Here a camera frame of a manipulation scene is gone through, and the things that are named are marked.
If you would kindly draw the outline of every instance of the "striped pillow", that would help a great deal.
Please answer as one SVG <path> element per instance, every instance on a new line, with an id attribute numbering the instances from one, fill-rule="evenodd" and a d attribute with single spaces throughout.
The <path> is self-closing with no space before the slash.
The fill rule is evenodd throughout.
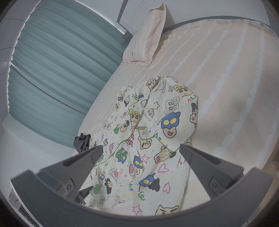
<path id="1" fill-rule="evenodd" d="M 123 62 L 132 62 L 139 66 L 149 66 L 158 46 L 164 22 L 166 6 L 164 4 L 151 9 L 141 28 L 134 34 L 122 57 Z"/>

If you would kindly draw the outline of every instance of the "bed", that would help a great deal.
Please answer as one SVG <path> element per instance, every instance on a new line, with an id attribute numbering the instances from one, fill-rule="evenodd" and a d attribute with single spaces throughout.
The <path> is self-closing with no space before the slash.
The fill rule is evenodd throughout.
<path id="1" fill-rule="evenodd" d="M 279 135 L 279 39 L 262 23 L 207 19 L 163 33 L 152 63 L 122 62 L 86 115 L 80 133 L 96 132 L 122 86 L 169 75 L 198 96 L 195 148 L 244 167 L 263 168 Z M 190 170 L 180 209 L 209 200 Z M 103 209 L 125 215 L 124 206 Z"/>

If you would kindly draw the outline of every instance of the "striped bed sheet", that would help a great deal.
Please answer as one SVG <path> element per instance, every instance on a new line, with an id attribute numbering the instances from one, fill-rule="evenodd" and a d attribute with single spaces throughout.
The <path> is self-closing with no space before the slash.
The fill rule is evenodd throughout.
<path id="1" fill-rule="evenodd" d="M 195 148 L 244 167 L 262 168 L 279 135 L 279 39 L 263 24 L 202 20 L 161 36 L 148 67 L 123 62 L 96 98 L 80 129 L 93 134 L 113 112 L 124 85 L 169 75 L 198 96 Z M 209 200 L 190 170 L 181 209 Z M 120 214 L 119 207 L 103 211 Z"/>

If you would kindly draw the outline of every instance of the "curtain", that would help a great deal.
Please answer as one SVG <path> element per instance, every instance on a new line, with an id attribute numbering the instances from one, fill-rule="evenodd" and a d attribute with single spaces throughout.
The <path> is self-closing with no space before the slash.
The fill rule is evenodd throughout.
<path id="1" fill-rule="evenodd" d="M 9 113 L 37 134 L 72 147 L 127 43 L 74 0 L 41 0 L 17 40 L 8 80 Z"/>

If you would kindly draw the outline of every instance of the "pink heart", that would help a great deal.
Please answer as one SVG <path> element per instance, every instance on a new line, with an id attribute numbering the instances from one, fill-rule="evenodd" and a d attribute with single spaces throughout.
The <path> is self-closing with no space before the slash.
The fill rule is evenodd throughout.
<path id="1" fill-rule="evenodd" d="M 160 168 L 159 168 L 159 170 L 158 170 L 158 173 L 160 173 L 160 172 L 168 172 L 168 171 L 169 171 L 169 169 L 166 168 L 166 163 L 164 163 L 164 164 L 162 164 L 162 165 L 160 166 Z"/>
<path id="2" fill-rule="evenodd" d="M 164 185 L 162 191 L 165 192 L 165 193 L 167 193 L 167 194 L 170 193 L 171 188 L 170 188 L 170 183 L 169 183 L 169 182 L 167 182 L 167 183 Z"/>

